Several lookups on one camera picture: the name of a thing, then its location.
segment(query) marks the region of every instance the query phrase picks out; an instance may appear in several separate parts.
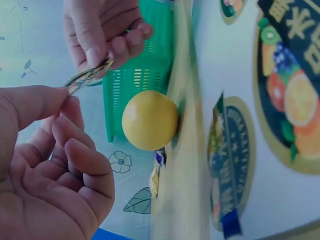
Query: grape illustration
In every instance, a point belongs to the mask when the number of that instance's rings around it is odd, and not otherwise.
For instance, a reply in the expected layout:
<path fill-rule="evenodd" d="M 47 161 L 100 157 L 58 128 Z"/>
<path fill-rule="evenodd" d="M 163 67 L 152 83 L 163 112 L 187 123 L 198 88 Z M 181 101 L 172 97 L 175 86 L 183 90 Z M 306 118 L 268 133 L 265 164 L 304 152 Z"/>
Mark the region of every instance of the grape illustration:
<path fill-rule="evenodd" d="M 274 72 L 286 76 L 290 75 L 293 68 L 299 65 L 290 49 L 282 42 L 276 44 L 273 60 L 275 62 Z"/>

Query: green basket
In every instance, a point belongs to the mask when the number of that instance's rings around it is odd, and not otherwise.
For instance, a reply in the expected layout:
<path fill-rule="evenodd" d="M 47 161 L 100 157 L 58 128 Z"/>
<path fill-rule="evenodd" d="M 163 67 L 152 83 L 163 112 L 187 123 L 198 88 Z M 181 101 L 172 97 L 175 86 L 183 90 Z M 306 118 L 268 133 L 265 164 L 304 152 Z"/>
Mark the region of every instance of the green basket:
<path fill-rule="evenodd" d="M 140 0 L 141 13 L 154 28 L 143 52 L 103 78 L 107 139 L 124 137 L 122 115 L 129 100 L 145 90 L 165 93 L 173 64 L 173 14 L 169 5 Z"/>

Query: yellow ball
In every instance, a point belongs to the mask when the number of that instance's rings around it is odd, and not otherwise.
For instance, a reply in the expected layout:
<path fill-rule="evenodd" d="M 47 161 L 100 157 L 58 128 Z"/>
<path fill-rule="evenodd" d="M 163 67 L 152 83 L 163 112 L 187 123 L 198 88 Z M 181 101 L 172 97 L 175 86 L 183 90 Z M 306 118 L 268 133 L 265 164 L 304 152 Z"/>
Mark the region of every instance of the yellow ball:
<path fill-rule="evenodd" d="M 122 129 L 135 147 L 155 151 L 167 145 L 178 126 L 175 103 L 160 92 L 146 90 L 135 95 L 125 106 Z"/>

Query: hand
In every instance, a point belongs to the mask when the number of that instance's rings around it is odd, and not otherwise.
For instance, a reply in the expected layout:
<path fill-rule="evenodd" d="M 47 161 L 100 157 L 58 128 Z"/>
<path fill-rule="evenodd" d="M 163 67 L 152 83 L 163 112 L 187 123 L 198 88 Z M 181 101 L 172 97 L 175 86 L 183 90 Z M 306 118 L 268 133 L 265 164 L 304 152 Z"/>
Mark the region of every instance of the hand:
<path fill-rule="evenodd" d="M 65 88 L 0 88 L 0 239 L 90 240 L 113 206 L 110 163 L 84 133 L 78 99 L 67 96 Z"/>
<path fill-rule="evenodd" d="M 97 67 L 109 53 L 117 69 L 144 49 L 153 28 L 139 0 L 64 0 L 64 31 L 79 71 Z"/>

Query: floral pattern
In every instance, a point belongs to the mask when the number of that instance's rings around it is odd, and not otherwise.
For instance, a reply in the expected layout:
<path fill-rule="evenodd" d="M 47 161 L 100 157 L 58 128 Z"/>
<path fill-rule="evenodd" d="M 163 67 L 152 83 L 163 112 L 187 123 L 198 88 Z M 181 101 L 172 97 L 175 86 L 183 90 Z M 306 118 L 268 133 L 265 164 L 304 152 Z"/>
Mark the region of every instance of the floral pattern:
<path fill-rule="evenodd" d="M 123 151 L 115 151 L 109 157 L 111 168 L 115 173 L 125 174 L 130 171 L 132 165 L 131 156 Z"/>

